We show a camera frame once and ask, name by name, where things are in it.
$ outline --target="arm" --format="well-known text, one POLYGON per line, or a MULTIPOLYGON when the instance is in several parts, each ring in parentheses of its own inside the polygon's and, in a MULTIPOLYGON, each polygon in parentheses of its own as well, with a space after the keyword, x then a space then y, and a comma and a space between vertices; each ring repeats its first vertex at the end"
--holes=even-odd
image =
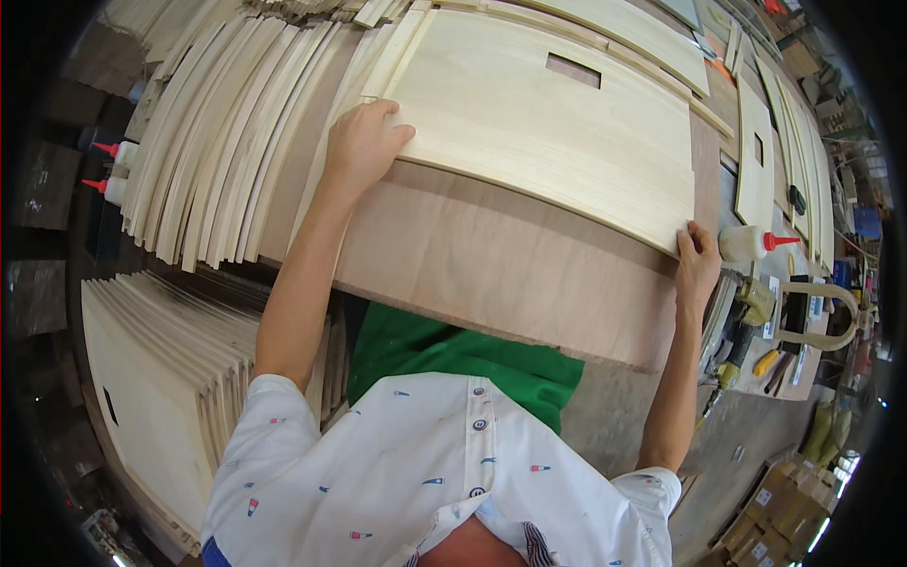
POLYGON ((306 391, 346 225, 415 135, 412 126, 385 128, 385 116, 398 108, 392 101, 360 104, 331 128, 325 171, 261 317, 256 376, 286 376, 306 391))
POLYGON ((689 232, 678 232, 678 245, 677 327, 646 418, 637 470, 663 466, 676 473, 693 440, 702 317, 721 272, 721 256, 715 237, 694 221, 689 232))

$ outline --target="patterned short-sleeve shirt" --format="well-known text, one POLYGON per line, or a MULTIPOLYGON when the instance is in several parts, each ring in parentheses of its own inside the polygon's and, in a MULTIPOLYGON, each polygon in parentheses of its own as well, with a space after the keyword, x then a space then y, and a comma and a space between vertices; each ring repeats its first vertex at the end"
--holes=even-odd
POLYGON ((677 476, 607 480, 487 378, 382 378, 321 435, 290 380, 259 376, 222 463, 208 567, 412 567, 473 514, 529 565, 671 564, 677 476))

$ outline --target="shirt sleeve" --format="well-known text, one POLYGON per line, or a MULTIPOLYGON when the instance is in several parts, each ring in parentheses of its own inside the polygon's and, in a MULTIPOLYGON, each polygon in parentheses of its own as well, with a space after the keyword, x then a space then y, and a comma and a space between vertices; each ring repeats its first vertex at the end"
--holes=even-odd
POLYGON ((671 558, 668 516, 680 499, 680 479, 666 468, 651 466, 611 481, 630 501, 658 552, 671 558))
POLYGON ((296 458, 320 438, 315 416, 296 384, 283 376, 263 374, 249 384, 246 404, 220 468, 296 458))

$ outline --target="fluorescent light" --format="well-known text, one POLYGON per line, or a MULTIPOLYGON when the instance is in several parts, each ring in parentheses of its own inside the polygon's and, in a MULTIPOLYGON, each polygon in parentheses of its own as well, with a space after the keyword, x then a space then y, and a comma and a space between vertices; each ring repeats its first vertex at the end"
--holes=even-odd
POLYGON ((815 535, 815 539, 813 540, 813 543, 809 546, 809 549, 806 550, 807 553, 812 553, 812 552, 813 552, 813 548, 815 547, 815 545, 816 545, 817 543, 819 543, 819 540, 822 538, 822 534, 825 533, 825 528, 828 527, 828 523, 831 522, 831 521, 832 521, 831 518, 825 518, 825 521, 822 522, 822 527, 819 528, 819 533, 817 533, 817 534, 815 535))

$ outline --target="red bottle cap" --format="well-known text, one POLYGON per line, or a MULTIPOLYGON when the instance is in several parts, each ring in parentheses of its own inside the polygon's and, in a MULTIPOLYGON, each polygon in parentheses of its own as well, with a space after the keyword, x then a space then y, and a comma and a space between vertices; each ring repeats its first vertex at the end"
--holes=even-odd
POLYGON ((781 244, 790 244, 791 242, 799 242, 800 239, 797 237, 788 237, 788 236, 775 236, 771 232, 766 232, 762 235, 762 245, 766 247, 766 250, 771 252, 781 244))
POLYGON ((92 142, 92 146, 97 146, 98 148, 101 148, 105 152, 111 154, 112 158, 115 158, 116 154, 119 153, 119 151, 120 151, 120 144, 118 144, 118 143, 115 143, 114 145, 111 146, 111 145, 107 145, 106 143, 92 142))
POLYGON ((91 180, 83 179, 82 183, 84 183, 85 185, 91 185, 96 190, 98 190, 102 195, 104 194, 105 191, 107 191, 107 180, 91 181, 91 180))

